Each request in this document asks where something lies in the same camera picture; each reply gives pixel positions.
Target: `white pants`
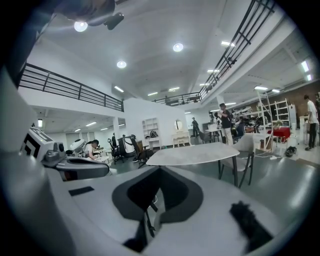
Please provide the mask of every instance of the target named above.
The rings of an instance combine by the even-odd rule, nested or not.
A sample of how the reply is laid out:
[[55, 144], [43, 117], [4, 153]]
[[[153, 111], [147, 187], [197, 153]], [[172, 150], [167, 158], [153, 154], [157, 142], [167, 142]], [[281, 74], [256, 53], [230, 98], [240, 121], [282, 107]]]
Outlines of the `white pants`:
[[222, 128], [222, 134], [225, 137], [227, 145], [233, 145], [234, 140], [232, 139], [231, 128]]

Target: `white ceiling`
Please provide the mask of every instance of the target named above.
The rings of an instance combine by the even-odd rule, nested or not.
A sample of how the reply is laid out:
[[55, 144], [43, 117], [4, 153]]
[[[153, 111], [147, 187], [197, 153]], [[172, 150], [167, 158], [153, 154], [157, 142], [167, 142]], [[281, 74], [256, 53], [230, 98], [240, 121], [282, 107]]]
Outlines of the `white ceiling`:
[[[128, 0], [116, 7], [124, 20], [112, 31], [100, 25], [76, 32], [73, 21], [57, 16], [44, 37], [102, 70], [124, 90], [130, 87], [154, 100], [187, 93], [207, 78], [207, 69], [225, 50], [221, 41], [232, 38], [249, 2]], [[175, 43], [182, 43], [183, 51], [174, 52]], [[120, 60], [126, 68], [117, 68]], [[167, 92], [175, 87], [180, 90]]]
[[[304, 72], [301, 62], [307, 61], [310, 72]], [[296, 29], [245, 76], [223, 92], [225, 102], [241, 103], [257, 97], [255, 86], [284, 89], [297, 82], [307, 82], [307, 75], [317, 78], [317, 60], [304, 36]]]
[[[80, 132], [96, 132], [113, 127], [111, 116], [54, 108], [34, 107], [33, 110], [37, 113], [37, 118], [42, 119], [40, 129], [45, 133], [73, 133], [76, 129], [81, 129]], [[119, 118], [118, 122], [120, 125], [126, 123], [124, 118]]]

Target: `black metal railing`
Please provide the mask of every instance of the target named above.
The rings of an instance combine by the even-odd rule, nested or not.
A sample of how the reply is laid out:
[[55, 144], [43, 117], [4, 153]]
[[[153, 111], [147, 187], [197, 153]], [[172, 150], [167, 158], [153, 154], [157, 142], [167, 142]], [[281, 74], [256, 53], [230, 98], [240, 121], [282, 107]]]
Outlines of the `black metal railing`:
[[[199, 101], [201, 101], [213, 87], [218, 83], [218, 81], [229, 71], [232, 66], [237, 62], [243, 51], [247, 46], [251, 45], [251, 41], [257, 34], [259, 29], [265, 23], [267, 18], [271, 13], [274, 13], [275, 2], [273, 0], [251, 0], [250, 5], [240, 23], [240, 26], [236, 30], [229, 46], [225, 49], [222, 57], [215, 65], [213, 72], [209, 75], [208, 79], [205, 81], [205, 85], [199, 92], [189, 93], [198, 94]], [[179, 99], [181, 102], [182, 96], [187, 94], [178, 95], [174, 98]], [[165, 99], [157, 99], [154, 102], [164, 103]]]
[[24, 67], [19, 86], [124, 112], [124, 104], [121, 100], [63, 75], [28, 63]]

